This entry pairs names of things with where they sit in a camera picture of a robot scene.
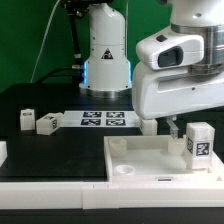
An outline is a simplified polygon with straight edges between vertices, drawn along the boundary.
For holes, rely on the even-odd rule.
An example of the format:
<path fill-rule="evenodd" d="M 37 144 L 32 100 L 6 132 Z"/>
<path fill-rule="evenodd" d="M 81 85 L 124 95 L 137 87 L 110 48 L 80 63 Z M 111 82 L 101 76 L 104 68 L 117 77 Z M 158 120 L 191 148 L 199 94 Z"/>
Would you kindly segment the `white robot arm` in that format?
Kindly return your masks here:
<path fill-rule="evenodd" d="M 157 0 L 170 5 L 170 25 L 125 56 L 125 20 L 105 3 L 90 14 L 90 56 L 83 93 L 114 98 L 130 90 L 145 120 L 224 106 L 224 0 Z"/>

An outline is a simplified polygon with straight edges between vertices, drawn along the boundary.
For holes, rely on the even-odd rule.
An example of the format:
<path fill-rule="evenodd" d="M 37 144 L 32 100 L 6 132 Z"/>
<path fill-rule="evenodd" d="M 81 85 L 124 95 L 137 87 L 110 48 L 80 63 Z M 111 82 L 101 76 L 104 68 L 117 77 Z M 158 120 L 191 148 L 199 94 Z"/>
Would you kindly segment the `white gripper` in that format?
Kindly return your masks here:
<path fill-rule="evenodd" d="M 170 135 L 178 138 L 176 117 L 224 106 L 224 72 L 191 75 L 185 67 L 153 71 L 142 62 L 134 69 L 132 105 L 145 120 L 167 117 Z"/>

